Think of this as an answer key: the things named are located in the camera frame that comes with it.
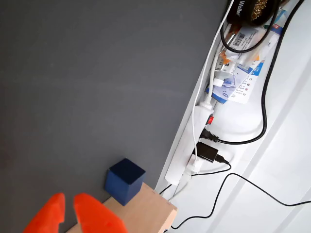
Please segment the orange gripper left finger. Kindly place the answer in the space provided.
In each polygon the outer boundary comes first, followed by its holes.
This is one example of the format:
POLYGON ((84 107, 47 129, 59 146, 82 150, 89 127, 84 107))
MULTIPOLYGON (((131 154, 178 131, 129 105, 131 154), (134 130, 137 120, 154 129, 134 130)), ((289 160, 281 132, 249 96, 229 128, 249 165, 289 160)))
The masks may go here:
POLYGON ((37 212, 24 233, 58 233, 59 224, 65 220, 65 195, 53 195, 37 212))

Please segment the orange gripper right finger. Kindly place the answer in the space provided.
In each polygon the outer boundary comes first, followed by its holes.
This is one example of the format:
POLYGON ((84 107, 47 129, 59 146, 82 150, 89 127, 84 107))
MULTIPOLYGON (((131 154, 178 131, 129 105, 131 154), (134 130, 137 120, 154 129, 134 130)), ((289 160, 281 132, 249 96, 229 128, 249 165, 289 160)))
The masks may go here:
POLYGON ((84 233, 126 233, 124 222, 89 194, 74 197, 73 206, 78 223, 84 233))

